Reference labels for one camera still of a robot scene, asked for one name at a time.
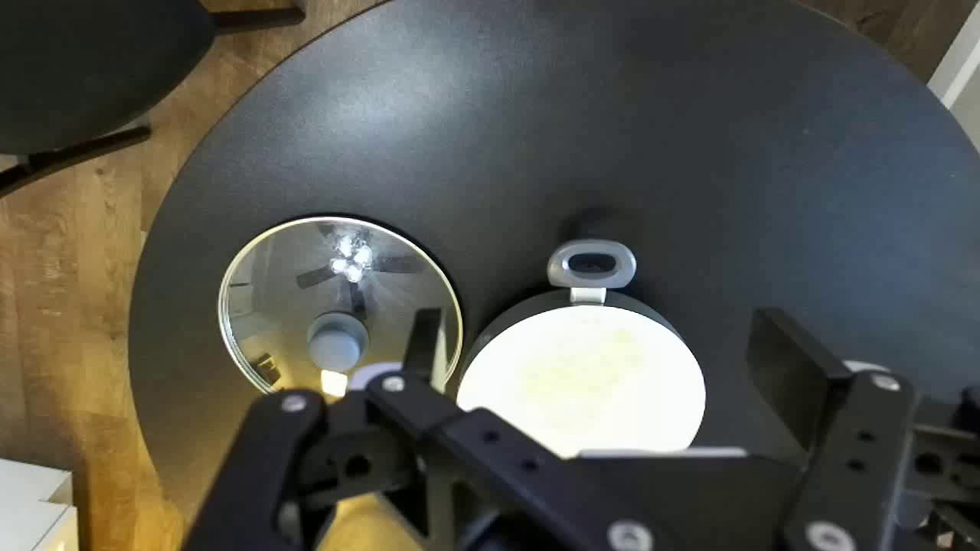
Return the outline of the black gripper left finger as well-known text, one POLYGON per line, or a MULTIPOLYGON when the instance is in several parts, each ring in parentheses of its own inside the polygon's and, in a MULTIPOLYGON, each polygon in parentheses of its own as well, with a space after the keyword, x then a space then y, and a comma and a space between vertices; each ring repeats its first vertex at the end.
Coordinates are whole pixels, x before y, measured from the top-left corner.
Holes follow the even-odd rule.
POLYGON ((297 480, 323 401, 316 393, 256 397, 192 516, 185 551, 311 551, 334 511, 310 511, 297 480))

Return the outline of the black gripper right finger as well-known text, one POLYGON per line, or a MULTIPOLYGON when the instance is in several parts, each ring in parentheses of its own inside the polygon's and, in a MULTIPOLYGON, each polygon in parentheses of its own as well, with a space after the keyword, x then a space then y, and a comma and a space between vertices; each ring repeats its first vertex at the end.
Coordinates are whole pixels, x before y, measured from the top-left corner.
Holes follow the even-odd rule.
POLYGON ((801 446, 780 547, 884 551, 914 393, 899 378, 851 371, 780 310, 752 313, 747 365, 801 446))

